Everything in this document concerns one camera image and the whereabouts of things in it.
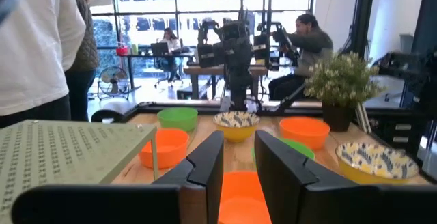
bowl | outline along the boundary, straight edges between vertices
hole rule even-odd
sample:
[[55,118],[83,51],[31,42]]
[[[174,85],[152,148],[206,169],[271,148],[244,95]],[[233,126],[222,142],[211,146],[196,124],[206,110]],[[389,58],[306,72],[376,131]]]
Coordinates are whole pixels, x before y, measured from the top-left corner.
[[419,173],[405,153],[382,145],[345,143],[335,154],[344,176],[359,184],[405,184]]
[[[189,135],[180,129],[161,128],[155,135],[158,168],[167,169],[176,166],[186,158]],[[153,168],[152,144],[147,143],[139,153],[141,164]]]
[[161,128],[178,128],[192,131],[197,125],[197,110],[188,107],[174,107],[158,112]]
[[257,172],[233,171],[223,174],[218,223],[271,223]]
[[[304,154],[307,158],[315,160],[315,154],[308,146],[299,142],[292,141],[291,139],[284,139],[284,138],[278,138],[278,139],[286,143],[291,148],[294,148],[296,151],[300,152],[301,154]],[[255,160],[255,148],[252,148],[252,157],[253,160]]]
[[309,117],[284,118],[279,122],[279,129],[284,139],[299,141],[312,150],[323,148],[330,131],[328,124]]
[[212,119],[218,130],[222,130],[225,139],[238,143],[249,138],[259,124],[259,117],[244,111],[229,111],[219,113]]

yellow bowl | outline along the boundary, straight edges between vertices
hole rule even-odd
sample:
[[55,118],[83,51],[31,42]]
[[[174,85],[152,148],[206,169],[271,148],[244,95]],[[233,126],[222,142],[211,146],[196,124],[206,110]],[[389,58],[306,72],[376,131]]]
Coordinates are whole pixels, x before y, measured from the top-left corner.
[[405,184],[419,173],[405,153],[382,145],[345,143],[335,154],[344,176],[359,184]]
[[259,117],[244,111],[229,111],[219,113],[212,121],[218,130],[222,130],[228,142],[238,143],[249,138],[259,124]]

black flower pot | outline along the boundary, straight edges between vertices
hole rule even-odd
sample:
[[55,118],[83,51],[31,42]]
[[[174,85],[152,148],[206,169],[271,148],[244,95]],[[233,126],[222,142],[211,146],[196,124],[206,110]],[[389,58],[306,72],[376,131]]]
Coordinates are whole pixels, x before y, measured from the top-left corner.
[[322,104],[323,121],[330,126],[331,132],[347,132],[354,117],[355,109]]

woman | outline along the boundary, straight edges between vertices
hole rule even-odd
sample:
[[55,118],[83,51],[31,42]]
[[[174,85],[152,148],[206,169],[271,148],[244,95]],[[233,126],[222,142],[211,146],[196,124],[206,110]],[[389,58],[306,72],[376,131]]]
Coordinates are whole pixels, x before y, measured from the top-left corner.
[[[181,48],[178,37],[176,37],[176,35],[173,33],[173,30],[170,28],[166,28],[164,30],[164,36],[160,43],[167,43],[170,55],[174,50]],[[161,70],[170,72],[169,83],[172,82],[175,77],[177,80],[181,79],[180,75],[178,74],[178,66],[180,64],[181,60],[179,57],[162,57],[158,59],[158,67]]]
[[279,77],[268,84],[270,100],[282,100],[292,94],[311,76],[311,66],[333,54],[333,41],[319,28],[315,16],[311,14],[303,14],[296,19],[296,33],[289,34],[288,38],[293,46],[301,50],[298,67],[292,74]]
[[73,121],[88,122],[88,90],[94,82],[99,61],[89,9],[91,0],[76,0],[76,2],[85,21],[86,30],[73,66],[66,72],[66,78],[70,90],[71,118]]
[[160,41],[160,43],[167,43],[169,46],[169,53],[171,53],[174,50],[180,49],[180,41],[178,37],[173,33],[173,30],[170,28],[164,29],[164,36],[163,39]]

person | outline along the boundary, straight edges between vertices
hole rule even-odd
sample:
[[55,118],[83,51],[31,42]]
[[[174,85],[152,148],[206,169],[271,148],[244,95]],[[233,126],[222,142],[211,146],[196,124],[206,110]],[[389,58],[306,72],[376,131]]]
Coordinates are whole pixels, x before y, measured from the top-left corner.
[[85,33],[76,0],[20,0],[0,25],[0,128],[70,120],[64,72]]
[[94,82],[99,61],[89,7],[91,0],[76,0],[76,2],[82,19],[85,21],[86,30],[76,59],[71,68],[66,71],[66,79],[70,90],[71,120],[88,122],[88,90]]
[[[169,54],[171,54],[174,50],[181,48],[180,41],[171,28],[166,28],[164,30],[164,36],[160,43],[167,43],[167,46],[169,47]],[[172,82],[175,77],[177,80],[181,79],[180,75],[178,74],[178,66],[180,64],[181,61],[178,57],[161,57],[158,59],[158,67],[161,70],[170,72],[169,83]]]
[[293,46],[301,50],[298,67],[292,74],[274,79],[268,84],[270,100],[282,100],[292,94],[311,76],[311,66],[333,54],[333,41],[319,28],[315,16],[311,14],[303,14],[297,18],[296,33],[289,34],[288,38]]

